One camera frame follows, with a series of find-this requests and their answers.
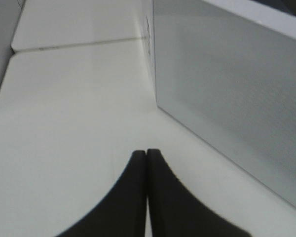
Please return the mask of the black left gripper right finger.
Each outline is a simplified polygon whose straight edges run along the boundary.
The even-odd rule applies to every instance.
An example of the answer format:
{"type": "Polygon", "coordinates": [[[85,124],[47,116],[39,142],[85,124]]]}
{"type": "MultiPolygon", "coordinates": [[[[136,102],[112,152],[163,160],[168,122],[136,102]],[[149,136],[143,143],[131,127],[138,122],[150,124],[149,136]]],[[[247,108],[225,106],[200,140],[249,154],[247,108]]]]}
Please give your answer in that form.
{"type": "Polygon", "coordinates": [[[147,151],[148,204],[154,237],[249,237],[200,202],[158,149],[147,151]]]}

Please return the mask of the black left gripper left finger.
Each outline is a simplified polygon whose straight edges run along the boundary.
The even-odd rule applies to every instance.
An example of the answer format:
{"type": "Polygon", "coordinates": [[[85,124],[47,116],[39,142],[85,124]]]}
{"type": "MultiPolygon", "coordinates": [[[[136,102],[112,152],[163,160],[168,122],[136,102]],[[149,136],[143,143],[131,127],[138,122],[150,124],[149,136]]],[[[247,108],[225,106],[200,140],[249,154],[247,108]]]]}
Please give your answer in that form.
{"type": "Polygon", "coordinates": [[[106,196],[60,237],[144,237],[146,153],[136,150],[106,196]]]}

